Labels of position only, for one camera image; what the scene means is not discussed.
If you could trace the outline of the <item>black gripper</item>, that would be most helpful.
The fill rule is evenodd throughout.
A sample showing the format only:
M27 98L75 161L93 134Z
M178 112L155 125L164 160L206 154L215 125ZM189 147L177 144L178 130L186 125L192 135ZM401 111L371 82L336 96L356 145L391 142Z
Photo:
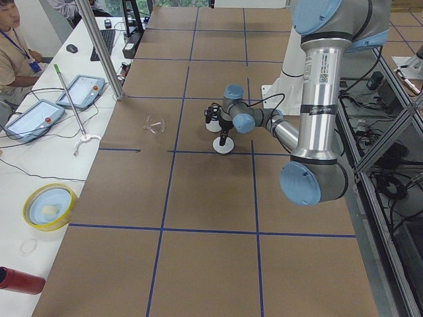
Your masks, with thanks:
M215 122L218 117L219 124L221 126L219 145L224 146L229 135L228 130L234 128L233 122L228 121L221 116L221 106L215 102L213 102L204 110L204 115L206 124L211 124L212 122Z

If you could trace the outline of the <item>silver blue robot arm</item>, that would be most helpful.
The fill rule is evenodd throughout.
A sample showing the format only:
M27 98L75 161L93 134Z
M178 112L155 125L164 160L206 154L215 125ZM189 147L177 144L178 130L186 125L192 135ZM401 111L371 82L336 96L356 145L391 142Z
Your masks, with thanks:
M266 128L290 152L280 171L280 187L297 205L316 205L341 198L350 173L332 150L342 57L346 52L381 48L389 33L390 1L288 1L292 32L300 37L305 54L299 107L299 125L290 124L282 112L284 93L273 109L258 109L243 99L239 85L226 87L221 106L210 106L206 121L216 116L220 134L213 148L230 153L230 129L249 133Z

